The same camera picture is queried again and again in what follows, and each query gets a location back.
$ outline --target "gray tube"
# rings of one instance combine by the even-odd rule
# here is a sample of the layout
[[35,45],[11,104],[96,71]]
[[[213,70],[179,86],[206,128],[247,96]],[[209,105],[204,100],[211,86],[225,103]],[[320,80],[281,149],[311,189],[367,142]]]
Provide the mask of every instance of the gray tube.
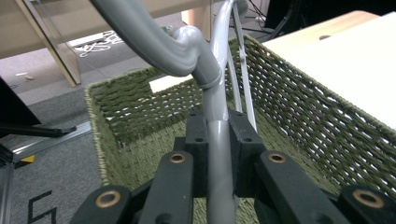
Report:
[[245,43],[244,43],[244,36],[242,33],[242,25],[239,20],[238,15],[239,9],[236,5],[233,6],[233,20],[235,23],[235,32],[236,37],[239,43],[239,59],[241,60],[241,71],[242,71],[242,81],[244,85],[244,93],[245,93],[245,102],[247,103],[247,118],[250,122],[251,126],[253,126],[254,130],[257,132],[256,127],[256,119],[254,116],[254,108],[253,108],[253,101],[251,99],[250,93],[250,84],[248,80],[248,65],[247,65],[247,56],[245,53]]
[[233,55],[228,48],[228,71],[230,73],[231,84],[233,85],[233,100],[235,101],[235,110],[242,113],[241,94],[239,93],[238,80],[236,78],[235,67],[233,66]]
[[176,77],[192,74],[204,89],[219,82],[219,65],[197,28],[182,27],[175,40],[137,0],[92,0],[92,4],[122,40],[154,67]]
[[[228,24],[234,0],[225,1],[214,24],[211,49],[219,63],[221,81],[203,90],[204,114],[209,134],[207,223],[236,223],[236,204],[233,195],[233,172],[230,148],[230,128],[226,104],[224,70],[228,62]],[[241,14],[248,10],[244,0],[236,1]]]

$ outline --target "gray metal handlebar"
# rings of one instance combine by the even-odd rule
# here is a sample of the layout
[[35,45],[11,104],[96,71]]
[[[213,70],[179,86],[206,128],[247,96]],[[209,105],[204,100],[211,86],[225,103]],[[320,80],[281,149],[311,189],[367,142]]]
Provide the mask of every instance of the gray metal handlebar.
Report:
[[138,0],[91,2],[122,40],[152,66],[176,77],[192,74],[204,89],[220,81],[219,65],[196,27],[180,28],[174,39],[155,23]]

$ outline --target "wooden furniture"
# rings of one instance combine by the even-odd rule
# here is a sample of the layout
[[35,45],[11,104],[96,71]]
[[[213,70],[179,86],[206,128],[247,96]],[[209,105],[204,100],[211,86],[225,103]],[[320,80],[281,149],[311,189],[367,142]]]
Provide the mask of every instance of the wooden furniture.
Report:
[[[153,18],[183,12],[183,21],[210,36],[211,5],[219,0],[142,0]],[[70,40],[111,30],[89,0],[4,0],[0,3],[0,59],[48,48],[72,86],[80,83]]]

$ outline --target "green woven basket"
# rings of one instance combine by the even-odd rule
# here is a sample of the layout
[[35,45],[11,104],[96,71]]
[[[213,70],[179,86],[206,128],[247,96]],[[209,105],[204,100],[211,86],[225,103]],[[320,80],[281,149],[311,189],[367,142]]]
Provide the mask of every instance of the green woven basket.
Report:
[[[238,55],[237,41],[230,45]],[[291,155],[329,192],[362,184],[396,200],[396,132],[251,37],[245,36],[245,45],[258,132],[266,147]],[[154,177],[174,138],[184,136],[186,114],[200,109],[201,92],[193,80],[152,93],[149,81],[161,74],[145,68],[86,90],[104,185],[134,189]],[[232,95],[229,85],[227,90]],[[252,200],[242,199],[238,223],[257,222]],[[204,199],[195,200],[194,223],[205,223]]]

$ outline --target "tabletop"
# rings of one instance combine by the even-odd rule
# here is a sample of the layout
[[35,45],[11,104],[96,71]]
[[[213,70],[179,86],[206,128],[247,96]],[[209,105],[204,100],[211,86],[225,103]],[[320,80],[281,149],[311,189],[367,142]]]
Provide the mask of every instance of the tabletop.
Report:
[[395,12],[355,11],[263,44],[396,130],[395,39]]

